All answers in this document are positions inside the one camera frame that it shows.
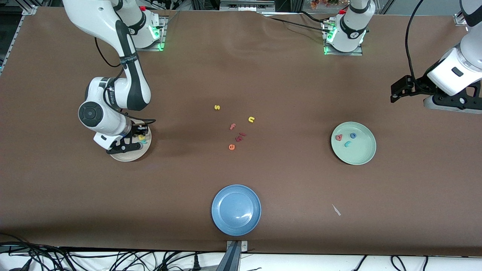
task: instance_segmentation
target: black cable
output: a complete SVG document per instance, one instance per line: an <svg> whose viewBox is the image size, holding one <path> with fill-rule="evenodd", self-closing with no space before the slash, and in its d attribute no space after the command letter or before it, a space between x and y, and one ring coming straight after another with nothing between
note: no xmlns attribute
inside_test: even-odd
<svg viewBox="0 0 482 271"><path fill-rule="evenodd" d="M2 253L8 253L8 256L11 256L10 253L17 252L17 251L22 251L22 250L25 250L25 248L22 247L22 248L18 248L18 249L16 249L16 250L12 250L12 247L9 246L9 248L8 248L7 251L2 251L2 252L0 252L0 254L2 254Z"/></svg>
<svg viewBox="0 0 482 271"><path fill-rule="evenodd" d="M142 270L143 270L143 271L146 271L146 263L145 263L145 262L142 262L142 263L138 262L138 263L136 263L136 264L133 264L132 266L136 266L136 265L141 265L141 266L142 266Z"/></svg>
<svg viewBox="0 0 482 271"><path fill-rule="evenodd" d="M199 271L201 269L202 267L199 265L198 253L194 253L194 265L192 266L191 271Z"/></svg>
<svg viewBox="0 0 482 271"><path fill-rule="evenodd" d="M40 245L37 245L37 244L32 244L32 243L29 243L29 242L26 242L26 241L23 241L22 239L14 236L14 235L11 235L11 234L7 234L7 233L4 233L4 232L0 232L0 235L5 235L5 236L8 236L8 237L11 237L11 238L14 238L16 240L18 240L18 242L20 244L22 244L23 246L25 247L28 247L30 250L33 250L33 251L36 251L40 254L42 254L44 257L47 257L49 260L52 261L52 263L54 265L57 266L57 268L60 270L60 271L64 271L64 268L62 267L61 264L57 263L51 256L50 254L48 254L48 252L45 252L44 250L42 250L40 248ZM12 244L14 243L14 245L19 245L18 242L3 242L3 243L0 243L0 245L9 245L9 244Z"/></svg>
<svg viewBox="0 0 482 271"><path fill-rule="evenodd" d="M418 83L415 79L415 75L414 75L414 68L412 66L412 58L410 57L410 52L408 50L408 33L410 31L410 25L412 24L412 20L415 17L415 13L417 12L417 10L420 7L420 5L422 4L422 2L423 2L423 0L420 0L418 2L418 4L415 6L415 9L412 12L412 15L410 16L410 20L408 21L407 31L405 32L405 52L407 53L408 68L410 69L410 76L412 76L412 81L415 83L415 86L417 86L419 88L420 88L420 86L418 85Z"/></svg>
<svg viewBox="0 0 482 271"><path fill-rule="evenodd" d="M365 255L363 256L363 258L361 258L360 262L358 263L358 266L353 269L353 271L358 271L360 269L360 267L362 266L362 263L365 261L365 259L368 257L368 255Z"/></svg>
<svg viewBox="0 0 482 271"><path fill-rule="evenodd" d="M390 262L392 263L392 266L393 266L396 270L401 271L400 269L398 269L398 267L397 267L397 266L395 265L395 263L393 262L393 258L397 258L398 261L402 264L403 271L407 271L407 269L405 268L405 265L404 265L403 262L402 262L402 259L400 259L400 257L398 257L398 256L396 256L396 255L392 255L392 256L390 257Z"/></svg>
<svg viewBox="0 0 482 271"><path fill-rule="evenodd" d="M43 244L43 245L38 245L38 246L45 247L45 248L49 248L49 249L52 250L52 251L58 251L60 255L64 256L67 264L69 265L69 267L71 267L72 271L76 271L76 269L75 269L75 267L73 266L73 264L72 264L72 262L70 261L70 259L69 259L68 257L66 257L66 252L65 252L65 251L63 251L63 250L61 250L61 249L59 249L59 248L57 248L57 247L50 246L50 245L45 245L45 244ZM62 266L62 264L60 263L60 259L58 258L57 254L56 254L55 252L54 252L54 254L55 254L55 256L57 257L57 260L59 261L59 265Z"/></svg>
<svg viewBox="0 0 482 271"><path fill-rule="evenodd" d="M311 15L310 15L308 12L306 12L306 11L302 11L302 10L297 11L296 13L302 13L302 14L304 14L304 15L308 16L308 18L310 18L311 20L313 20L313 21L315 21L315 22L319 22L319 23L322 23L322 22L323 22L323 20L325 20L325 19L323 19L323 20L317 19L317 18L315 18L315 17L311 16Z"/></svg>
<svg viewBox="0 0 482 271"><path fill-rule="evenodd" d="M428 256L425 256L425 263L423 264L422 271L425 271L425 268L427 267L428 264Z"/></svg>
<svg viewBox="0 0 482 271"><path fill-rule="evenodd" d="M153 271L156 269L156 266L157 266L157 257L156 257L156 254L152 254L154 256L154 269Z"/></svg>
<svg viewBox="0 0 482 271"><path fill-rule="evenodd" d="M111 66L111 67L113 67L113 68L117 68L117 67L119 67L119 66L121 65L120 63L117 64L117 65L115 65L115 66L112 65L112 64L110 64L110 63L107 61L107 59L104 57L104 55L102 54L102 52L100 51L99 44L97 43L97 38L96 38L96 37L94 37L94 41L95 41L95 46L97 47L97 51L99 51L100 56L101 56L102 59L107 63L107 65L109 65L109 66Z"/></svg>
<svg viewBox="0 0 482 271"><path fill-rule="evenodd" d="M32 259L29 259L20 269L20 271L28 271L30 270L30 264L32 263Z"/></svg>
<svg viewBox="0 0 482 271"><path fill-rule="evenodd" d="M281 19L273 18L273 17L270 17L270 18L273 19L273 20L280 21L280 22L292 24L292 25L295 25L295 26L301 26L301 27L311 28L311 29L315 29L315 30L322 31L322 32L330 32L328 29L321 29L321 28L317 28L317 27L311 27L311 26L302 25L302 24L294 23L294 22L290 22L290 21L285 21L285 20L281 20Z"/></svg>
<svg viewBox="0 0 482 271"><path fill-rule="evenodd" d="M179 266L176 266L176 265L172 266L171 268L174 268L174 267L176 267L176 268L179 269L180 271L184 271L182 268L180 268Z"/></svg>
<svg viewBox="0 0 482 271"><path fill-rule="evenodd" d="M84 271L90 271L90 270L87 270L86 268L84 268L82 265L80 265L76 260L74 260L74 259L72 258L72 256L70 256L70 258L71 258L71 260L72 260L77 266L79 266L80 268L82 268Z"/></svg>
<svg viewBox="0 0 482 271"><path fill-rule="evenodd" d="M114 81L112 83L114 83L117 79L119 79L119 77L121 76L121 74L124 72L124 69L121 70L121 72L114 78ZM144 122L144 125L149 125L149 124L153 124L156 122L155 119L141 119L141 118L137 118L137 117L134 117L134 116L131 116L129 115L127 112L120 112L119 110L117 110L116 108L114 108L112 105L110 105L109 102L107 102L107 99L106 99L106 92L107 92L107 89L108 88L105 88L104 89L104 93L102 94L102 97L104 98L104 102L105 104L112 110L116 111L117 113L121 114L121 115L124 115L124 116L127 116L128 118L131 118L131 119L135 119L135 120L138 120L138 121L142 121Z"/></svg>
<svg viewBox="0 0 482 271"><path fill-rule="evenodd" d="M149 255L149 254L153 254L153 253L154 253L153 251L147 252L147 253L145 253L144 255L140 256L140 257L138 257L136 254L134 254L134 256L136 257L136 260L132 261L132 263L129 264L126 268L124 268L123 271L127 271L127 269L128 269L129 267L131 267L131 266L134 266L134 263L137 262L137 261L140 261L140 262L144 265L144 267L145 267L145 266L146 266L146 263L145 263L143 260L141 260L141 258L142 258L142 257L145 257L145 256L147 256L147 255Z"/></svg>
<svg viewBox="0 0 482 271"><path fill-rule="evenodd" d="M179 251L175 251L175 252L173 252L172 254L170 254L168 257L166 257L167 252L164 253L164 256L162 257L162 262L161 262L161 264L160 264L159 266L157 266L156 268L154 268L154 271L167 271L167 265L168 265L167 262L168 262L170 259L172 259L174 256L176 256L176 255L178 255L178 254L180 254L180 253L181 253L181 252L179 252Z"/></svg>
<svg viewBox="0 0 482 271"><path fill-rule="evenodd" d="M77 258L107 258L107 257L114 257L114 256L119 256L119 253L117 254L111 254L111 255L99 255L99 256L83 256L83 255L74 255L71 254L70 252L68 253L70 257L77 257Z"/></svg>
<svg viewBox="0 0 482 271"><path fill-rule="evenodd" d="M42 260L40 259L40 256L37 255L37 258L38 259L35 259L35 257L32 256L31 259L40 264L40 268L42 269L42 271L44 270L44 268L47 269L47 271L49 271L50 270L49 267L42 262Z"/></svg>
<svg viewBox="0 0 482 271"><path fill-rule="evenodd" d="M123 255L123 256L120 257L118 260L116 260L116 261L112 264L112 266L110 267L109 271L115 271L116 268L117 268L118 266L120 266L122 262L124 262L125 260L127 260L128 258L130 258L133 254L136 254L136 252L129 252L129 253L130 253L130 255L128 255L127 257L124 258L124 256L126 256L126 255Z"/></svg>
<svg viewBox="0 0 482 271"><path fill-rule="evenodd" d="M204 253L211 253L211 252L210 252L210 251L201 251L201 252L195 252L195 253L189 254L189 255L184 255L184 256L182 256L182 257L176 258L176 259L168 262L168 263L166 264L166 266L172 264L172 263L175 262L175 261L179 261L180 259L184 259L184 258L186 258L186 257L191 257L191 256L194 256L194 255L196 255L196 254L199 255L199 254L204 254Z"/></svg>

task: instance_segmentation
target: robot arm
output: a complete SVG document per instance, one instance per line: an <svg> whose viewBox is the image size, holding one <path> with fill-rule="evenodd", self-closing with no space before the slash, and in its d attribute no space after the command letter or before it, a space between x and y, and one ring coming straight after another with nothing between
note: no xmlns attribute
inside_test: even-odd
<svg viewBox="0 0 482 271"><path fill-rule="evenodd" d="M330 20L335 21L334 32L326 42L341 52L352 52L362 42L368 22L375 14L373 0L352 0L345 14L338 14Z"/></svg>
<svg viewBox="0 0 482 271"><path fill-rule="evenodd" d="M132 121L112 108L142 110L150 102L150 88L129 30L109 0L64 0L64 6L75 26L114 47L127 77L92 79L79 108L80 121L96 132L94 141L110 150L127 135L132 136L133 129Z"/></svg>
<svg viewBox="0 0 482 271"><path fill-rule="evenodd" d="M146 48L160 38L159 15L149 10L142 11L135 0L110 0L117 15L127 25L136 48Z"/></svg>
<svg viewBox="0 0 482 271"><path fill-rule="evenodd" d="M468 33L460 43L416 80L405 76L392 85L391 102L404 96L430 95L424 105L431 109L482 113L479 98L482 80L482 0L460 0ZM474 88L468 95L467 87Z"/></svg>

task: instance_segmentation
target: light green plate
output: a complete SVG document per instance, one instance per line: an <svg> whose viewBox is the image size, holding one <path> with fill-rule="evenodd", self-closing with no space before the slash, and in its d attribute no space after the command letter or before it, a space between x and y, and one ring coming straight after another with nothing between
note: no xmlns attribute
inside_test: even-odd
<svg viewBox="0 0 482 271"><path fill-rule="evenodd" d="M341 141L336 139L337 135L343 135ZM332 148L335 154L345 163L361 165L370 161L375 155L376 141L372 132L358 122L345 122L333 130L331 138Z"/></svg>

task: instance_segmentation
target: small white debris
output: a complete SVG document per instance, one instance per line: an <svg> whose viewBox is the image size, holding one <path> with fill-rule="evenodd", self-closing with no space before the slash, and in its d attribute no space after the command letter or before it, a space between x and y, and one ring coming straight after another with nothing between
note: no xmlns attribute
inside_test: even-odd
<svg viewBox="0 0 482 271"><path fill-rule="evenodd" d="M341 216L340 211L338 211L338 209L333 204L332 204L332 206L333 206L333 209L335 209L335 212L338 214L338 216Z"/></svg>

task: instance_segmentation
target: white floor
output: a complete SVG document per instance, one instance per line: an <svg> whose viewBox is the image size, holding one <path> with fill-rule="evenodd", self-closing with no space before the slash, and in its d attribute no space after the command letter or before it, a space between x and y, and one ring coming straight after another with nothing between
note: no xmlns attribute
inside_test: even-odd
<svg viewBox="0 0 482 271"><path fill-rule="evenodd" d="M192 252L183 252L182 255L188 255ZM73 253L75 255L96 256L117 254L117 252L89 252L89 253ZM143 257L146 263L146 271L151 271L156 261L162 261L164 253L156 252L154 255ZM207 253L199 255L199 264L201 267L215 266L219 264L223 253ZM345 255L286 255L286 254L243 254L241 259L240 271L251 271L259 269L260 271L352 271L354 270L362 256L345 256ZM400 257L405 264L407 271L422 271L424 257ZM13 268L21 268L29 259L13 254L9 256L6 253L0 255L0 271L8 271ZM89 271L108 271L116 260L116 256L105 258L75 258L75 260ZM123 270L127 267L135 257L132 256L124 261L116 270ZM43 261L48 267L52 267L52 263L48 260ZM178 266L188 271L193 267L194 257L187 257L177 261L169 266L169 270L179 270L172 268ZM395 260L398 268L403 271L401 265ZM144 271L141 265L131 266L130 271ZM390 256L368 256L363 262L360 271L396 271L391 262ZM32 262L30 271L41 271L38 263ZM482 271L482 258L462 258L462 257L430 257L426 271Z"/></svg>

